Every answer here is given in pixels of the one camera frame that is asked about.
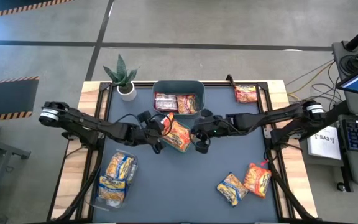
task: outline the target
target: concrete floor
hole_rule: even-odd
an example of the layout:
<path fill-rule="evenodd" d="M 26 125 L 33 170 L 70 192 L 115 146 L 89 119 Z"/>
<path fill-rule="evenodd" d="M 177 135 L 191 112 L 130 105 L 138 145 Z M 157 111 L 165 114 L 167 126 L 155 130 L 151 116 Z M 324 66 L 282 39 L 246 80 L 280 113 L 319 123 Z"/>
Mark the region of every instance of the concrete floor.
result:
<path fill-rule="evenodd" d="M 96 42 L 108 1 L 76 0 L 0 17 L 0 40 Z M 116 0 L 103 42 L 328 47 L 357 33 L 358 0 Z M 67 142 L 61 130 L 39 124 L 40 107 L 47 100 L 77 105 L 92 53 L 93 47 L 0 45 L 0 78 L 41 77 L 33 116 L 0 122 L 1 141 L 32 151 L 28 161 L 12 160 L 15 170 L 0 188 L 0 213 L 10 223 L 47 217 Z M 230 73 L 239 80 L 288 83 L 332 59 L 330 52 L 315 51 L 102 47 L 92 80 L 108 80 L 102 65 L 114 67 L 118 53 L 129 68 L 141 66 L 138 80 L 220 80 Z M 335 66 L 331 72 L 336 78 Z M 313 83 L 330 84 L 327 73 Z M 296 93 L 300 98 L 312 94 L 310 85 Z M 329 100 L 320 102 L 328 109 Z M 306 168 L 319 216 L 358 223 L 358 186 L 342 194 L 334 188 L 332 168 Z"/>

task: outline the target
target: yellow and black hazard tape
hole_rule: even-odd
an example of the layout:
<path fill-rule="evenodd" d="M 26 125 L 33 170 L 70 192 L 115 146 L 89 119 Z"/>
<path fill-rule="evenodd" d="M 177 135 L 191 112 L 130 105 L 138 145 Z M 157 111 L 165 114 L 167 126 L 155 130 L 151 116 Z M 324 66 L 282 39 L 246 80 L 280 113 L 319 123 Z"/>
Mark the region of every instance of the yellow and black hazard tape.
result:
<path fill-rule="evenodd" d="M 28 11 L 28 10 L 32 10 L 32 9 L 39 9 L 42 7 L 53 6 L 56 4 L 61 4 L 61 3 L 70 2 L 70 1 L 74 1 L 74 0 L 51 0 L 51 1 L 43 2 L 43 3 L 32 4 L 29 6 L 22 6 L 22 7 L 16 7 L 13 9 L 6 9 L 3 11 L 0 11 L 0 16 L 5 16 L 5 15 L 17 13 L 17 12 L 24 12 L 24 11 Z"/>
<path fill-rule="evenodd" d="M 20 78 L 7 78 L 0 80 L 0 83 L 4 82 L 18 82 L 18 81 L 24 81 L 24 80 L 39 80 L 40 77 L 20 77 Z"/>
<path fill-rule="evenodd" d="M 28 118 L 31 115 L 32 115 L 32 111 L 22 111 L 22 112 L 9 113 L 9 114 L 0 114 L 0 120 Z"/>
<path fill-rule="evenodd" d="M 19 78 L 7 78 L 0 80 L 0 83 L 7 83 L 7 82 L 19 82 L 24 80 L 39 80 L 40 77 L 19 77 Z M 28 118 L 32 115 L 32 111 L 22 111 L 22 112 L 15 112 L 9 114 L 0 114 L 0 120 L 7 120 L 7 119 L 17 119 L 17 118 Z"/>

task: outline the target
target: gray bin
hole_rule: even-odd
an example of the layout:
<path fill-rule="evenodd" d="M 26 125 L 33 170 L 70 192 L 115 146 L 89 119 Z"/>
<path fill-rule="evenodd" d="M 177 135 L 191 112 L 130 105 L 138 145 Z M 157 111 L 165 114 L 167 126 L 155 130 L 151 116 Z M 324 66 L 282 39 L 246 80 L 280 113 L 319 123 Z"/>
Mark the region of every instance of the gray bin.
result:
<path fill-rule="evenodd" d="M 154 83 L 153 86 L 153 104 L 155 93 L 173 94 L 173 95 L 196 95 L 196 109 L 195 114 L 178 114 L 174 113 L 175 118 L 194 118 L 197 117 L 200 111 L 204 108 L 205 102 L 205 87 L 199 81 L 192 80 L 162 80 Z M 158 113 L 169 114 L 169 112 L 158 111 Z"/>

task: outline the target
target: black floor stripe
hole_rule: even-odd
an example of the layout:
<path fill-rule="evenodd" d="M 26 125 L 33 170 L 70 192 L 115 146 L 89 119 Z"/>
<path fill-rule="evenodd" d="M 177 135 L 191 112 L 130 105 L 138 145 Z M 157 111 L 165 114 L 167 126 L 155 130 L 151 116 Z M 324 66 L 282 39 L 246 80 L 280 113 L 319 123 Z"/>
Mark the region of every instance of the black floor stripe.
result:
<path fill-rule="evenodd" d="M 92 57 L 91 57 L 91 61 L 89 62 L 88 71 L 86 72 L 85 81 L 91 81 L 92 80 L 94 67 L 96 66 L 96 61 L 98 60 L 101 44 L 102 44 L 102 41 L 103 41 L 103 38 L 104 38 L 104 34 L 106 33 L 107 23 L 109 22 L 109 17 L 110 17 L 109 14 L 112 11 L 112 4 L 113 3 L 114 3 L 114 0 L 109 0 L 109 2 L 107 4 L 106 12 L 104 13 L 104 17 L 103 17 L 103 22 L 102 22 L 102 25 L 100 27 L 98 39 L 96 41 L 96 46 L 94 47 Z"/>
<path fill-rule="evenodd" d="M 301 50 L 333 51 L 331 47 L 284 45 L 231 45 L 231 44 L 161 44 L 161 43 L 102 43 L 102 47 L 161 48 L 161 49 L 223 49 L 223 50 Z"/>
<path fill-rule="evenodd" d="M 150 48 L 150 49 L 223 49 L 223 50 L 302 50 L 302 51 L 332 51 L 331 47 L 318 46 L 284 46 L 284 45 L 231 45 L 231 44 L 163 44 L 163 43 L 112 43 L 112 42 L 53 42 L 53 41 L 18 41 L 0 40 L 0 45 L 13 46 L 61 46 L 61 47 L 120 47 L 120 48 Z"/>
<path fill-rule="evenodd" d="M 54 41 L 16 41 L 0 40 L 0 45 L 12 46 L 52 46 L 52 47 L 94 47 L 96 42 L 54 42 Z"/>

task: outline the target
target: white pot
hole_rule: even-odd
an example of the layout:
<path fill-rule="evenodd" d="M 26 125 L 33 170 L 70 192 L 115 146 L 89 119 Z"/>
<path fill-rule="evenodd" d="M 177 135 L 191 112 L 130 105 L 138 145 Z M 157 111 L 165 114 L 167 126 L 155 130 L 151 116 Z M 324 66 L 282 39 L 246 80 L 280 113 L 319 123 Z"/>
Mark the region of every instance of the white pot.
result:
<path fill-rule="evenodd" d="M 124 100 L 124 101 L 132 101 L 136 97 L 135 85 L 133 82 L 131 82 L 131 84 L 132 84 L 132 90 L 129 93 L 121 93 L 119 91 L 119 87 L 117 87 L 117 91 L 121 95 L 122 100 Z"/>

